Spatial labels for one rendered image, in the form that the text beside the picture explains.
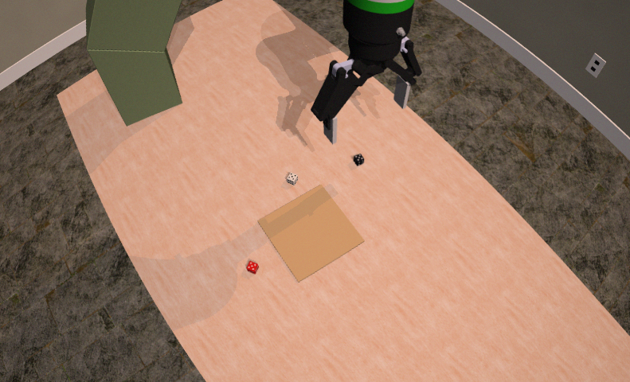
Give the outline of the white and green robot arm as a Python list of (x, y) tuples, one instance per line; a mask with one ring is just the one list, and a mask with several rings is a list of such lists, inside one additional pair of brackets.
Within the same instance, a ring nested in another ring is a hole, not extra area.
[(354, 37), (390, 44), (410, 30), (414, 0), (343, 0), (343, 25)]

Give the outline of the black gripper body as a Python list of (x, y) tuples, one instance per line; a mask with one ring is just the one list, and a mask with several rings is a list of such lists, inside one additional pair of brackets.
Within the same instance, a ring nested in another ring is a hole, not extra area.
[(394, 59), (401, 50), (401, 41), (379, 45), (359, 40), (349, 33), (348, 45), (350, 48), (350, 55), (347, 60), (354, 60), (351, 68), (360, 76), (369, 64), (375, 63), (378, 70), (375, 71), (373, 75), (370, 75), (369, 78), (371, 78), (372, 76), (380, 74), (387, 69), (381, 61), (387, 61), (390, 60), (390, 58)]

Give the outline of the tan square mat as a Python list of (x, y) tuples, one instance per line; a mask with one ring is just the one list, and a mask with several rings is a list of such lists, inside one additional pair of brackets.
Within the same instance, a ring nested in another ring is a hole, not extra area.
[(365, 242), (322, 185), (257, 222), (298, 283)]

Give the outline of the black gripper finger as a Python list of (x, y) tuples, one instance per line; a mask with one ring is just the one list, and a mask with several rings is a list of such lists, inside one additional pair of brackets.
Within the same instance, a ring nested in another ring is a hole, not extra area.
[(402, 109), (404, 109), (407, 105), (410, 86), (414, 85), (417, 82), (413, 77), (421, 75), (422, 71), (413, 52), (413, 42), (407, 37), (403, 38), (401, 41), (400, 52), (408, 67), (407, 69), (402, 68), (394, 60), (387, 60), (383, 61), (382, 63), (397, 74), (397, 82), (393, 100)]
[[(333, 144), (337, 142), (337, 117), (347, 100), (354, 91), (361, 87), (370, 75), (378, 69), (375, 63), (369, 64), (359, 78), (351, 69), (354, 60), (339, 63), (336, 60), (330, 62), (329, 72), (311, 107), (316, 118), (323, 121), (323, 133)], [(346, 70), (345, 70), (346, 69)], [(345, 81), (345, 82), (344, 82)]]

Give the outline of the red die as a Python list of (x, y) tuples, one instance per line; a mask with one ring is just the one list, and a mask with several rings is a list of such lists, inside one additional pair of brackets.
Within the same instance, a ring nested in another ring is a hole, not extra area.
[(248, 266), (247, 266), (247, 270), (253, 274), (256, 274), (257, 270), (258, 270), (259, 266), (257, 263), (254, 263), (252, 261), (249, 261)]

